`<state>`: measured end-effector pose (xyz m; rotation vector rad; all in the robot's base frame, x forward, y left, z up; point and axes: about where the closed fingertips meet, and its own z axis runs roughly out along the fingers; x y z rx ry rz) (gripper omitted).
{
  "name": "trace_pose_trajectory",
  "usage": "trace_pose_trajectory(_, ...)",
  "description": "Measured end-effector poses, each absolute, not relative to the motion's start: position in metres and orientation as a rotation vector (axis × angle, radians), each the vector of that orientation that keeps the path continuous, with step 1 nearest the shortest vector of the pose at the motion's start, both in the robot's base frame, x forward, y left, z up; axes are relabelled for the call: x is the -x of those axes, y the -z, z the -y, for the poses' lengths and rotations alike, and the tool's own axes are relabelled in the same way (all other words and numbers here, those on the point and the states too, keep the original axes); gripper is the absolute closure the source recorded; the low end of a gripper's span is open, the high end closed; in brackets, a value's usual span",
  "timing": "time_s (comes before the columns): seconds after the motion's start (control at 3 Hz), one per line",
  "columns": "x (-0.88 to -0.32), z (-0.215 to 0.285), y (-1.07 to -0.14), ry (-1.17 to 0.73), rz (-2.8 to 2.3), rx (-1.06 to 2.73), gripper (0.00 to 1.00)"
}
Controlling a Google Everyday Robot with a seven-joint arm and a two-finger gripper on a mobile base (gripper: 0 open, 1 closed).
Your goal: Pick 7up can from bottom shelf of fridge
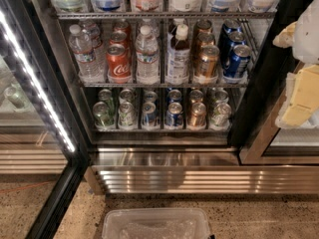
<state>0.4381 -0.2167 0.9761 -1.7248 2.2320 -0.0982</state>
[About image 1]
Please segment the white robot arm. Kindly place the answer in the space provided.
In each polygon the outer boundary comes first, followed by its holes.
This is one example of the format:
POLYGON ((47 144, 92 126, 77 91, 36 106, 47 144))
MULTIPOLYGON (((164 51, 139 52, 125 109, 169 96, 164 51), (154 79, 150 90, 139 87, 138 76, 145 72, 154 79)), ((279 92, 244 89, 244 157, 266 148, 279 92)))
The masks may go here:
POLYGON ((319 0, 313 0, 297 21, 274 38, 273 44, 291 47, 293 57, 304 63, 296 74, 287 74, 286 101, 275 122, 278 127, 299 127, 319 109, 319 0))

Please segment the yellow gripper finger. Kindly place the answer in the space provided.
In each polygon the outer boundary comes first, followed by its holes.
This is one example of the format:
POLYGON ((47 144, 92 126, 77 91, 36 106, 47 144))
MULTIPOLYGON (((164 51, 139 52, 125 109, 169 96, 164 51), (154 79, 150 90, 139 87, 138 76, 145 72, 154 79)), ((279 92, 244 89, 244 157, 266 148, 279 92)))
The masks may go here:
POLYGON ((305 123, 319 109, 319 66, 301 69, 295 75, 295 84, 283 121, 291 126, 305 123))
POLYGON ((289 48, 294 44, 294 33, 296 23, 293 22, 284 28, 272 41, 272 44, 279 48, 289 48))

